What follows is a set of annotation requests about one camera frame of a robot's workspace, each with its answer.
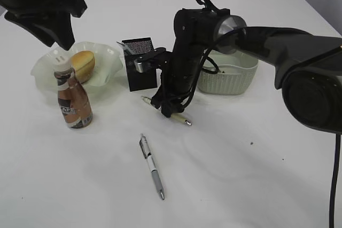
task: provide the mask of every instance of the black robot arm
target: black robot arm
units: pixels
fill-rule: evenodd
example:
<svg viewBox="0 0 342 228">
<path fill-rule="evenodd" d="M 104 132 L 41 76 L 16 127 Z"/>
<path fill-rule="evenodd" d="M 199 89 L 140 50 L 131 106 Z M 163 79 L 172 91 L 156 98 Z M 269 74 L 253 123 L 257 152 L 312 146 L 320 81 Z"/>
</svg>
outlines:
<svg viewBox="0 0 342 228">
<path fill-rule="evenodd" d="M 75 39 L 70 15 L 81 17 L 84 0 L 0 0 L 7 9 L 5 19 L 29 31 L 47 46 L 57 42 L 69 50 Z"/>
<path fill-rule="evenodd" d="M 177 12 L 172 52 L 160 48 L 135 61 L 139 72 L 162 69 L 161 87 L 151 101 L 155 108 L 161 107 L 166 117 L 183 112 L 205 60 L 212 61 L 209 53 L 239 50 L 275 67 L 275 88 L 282 89 L 287 108 L 299 122 L 342 133 L 342 38 L 294 28 L 247 27 L 241 17 L 217 9 L 209 0 L 197 2 L 205 7 Z M 217 65 L 210 72 L 217 73 Z"/>
</svg>

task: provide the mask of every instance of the pen clip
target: pen clip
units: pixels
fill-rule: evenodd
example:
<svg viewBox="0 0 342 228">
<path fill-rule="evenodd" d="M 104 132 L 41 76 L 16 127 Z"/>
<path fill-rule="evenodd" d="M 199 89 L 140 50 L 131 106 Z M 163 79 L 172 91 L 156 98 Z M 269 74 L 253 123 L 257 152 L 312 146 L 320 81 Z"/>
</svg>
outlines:
<svg viewBox="0 0 342 228">
<path fill-rule="evenodd" d="M 143 142 L 142 142 L 142 138 L 139 141 L 139 145 L 140 145 L 141 151 L 143 152 L 144 158 L 147 159 L 147 155 L 145 153 L 145 149 L 144 149 L 144 145 L 143 145 Z"/>
</svg>

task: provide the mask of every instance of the black mesh pen holder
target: black mesh pen holder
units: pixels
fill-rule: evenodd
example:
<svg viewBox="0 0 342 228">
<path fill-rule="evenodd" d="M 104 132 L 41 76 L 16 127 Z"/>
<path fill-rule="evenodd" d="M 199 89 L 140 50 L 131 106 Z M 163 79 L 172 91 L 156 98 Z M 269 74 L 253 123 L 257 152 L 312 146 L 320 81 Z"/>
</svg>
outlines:
<svg viewBox="0 0 342 228">
<path fill-rule="evenodd" d="M 151 69 L 145 73 L 139 73 L 134 65 L 134 60 L 142 54 L 151 52 L 154 47 L 151 38 L 136 38 L 133 40 L 122 41 L 131 51 L 125 50 L 125 63 L 127 71 L 127 79 L 129 91 L 138 91 L 157 87 L 157 71 Z"/>
</svg>

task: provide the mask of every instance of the bread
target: bread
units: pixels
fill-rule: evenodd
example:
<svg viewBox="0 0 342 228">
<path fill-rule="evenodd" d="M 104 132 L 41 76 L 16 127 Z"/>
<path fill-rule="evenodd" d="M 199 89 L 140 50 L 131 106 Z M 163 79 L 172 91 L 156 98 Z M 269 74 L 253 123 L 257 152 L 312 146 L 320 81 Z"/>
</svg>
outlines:
<svg viewBox="0 0 342 228">
<path fill-rule="evenodd" d="M 82 51 L 71 57 L 72 66 L 76 72 L 76 78 L 84 83 L 91 78 L 95 67 L 94 53 Z"/>
</svg>

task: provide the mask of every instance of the bottle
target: bottle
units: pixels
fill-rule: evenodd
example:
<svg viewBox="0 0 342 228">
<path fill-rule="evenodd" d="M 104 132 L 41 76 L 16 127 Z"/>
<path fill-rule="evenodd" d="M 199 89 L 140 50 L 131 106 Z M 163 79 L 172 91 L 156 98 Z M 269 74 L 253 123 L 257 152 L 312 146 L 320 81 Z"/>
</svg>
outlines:
<svg viewBox="0 0 342 228">
<path fill-rule="evenodd" d="M 76 79 L 71 59 L 56 57 L 53 69 L 58 86 L 58 104 L 65 122 L 70 128 L 84 128 L 92 120 L 88 95 Z"/>
</svg>

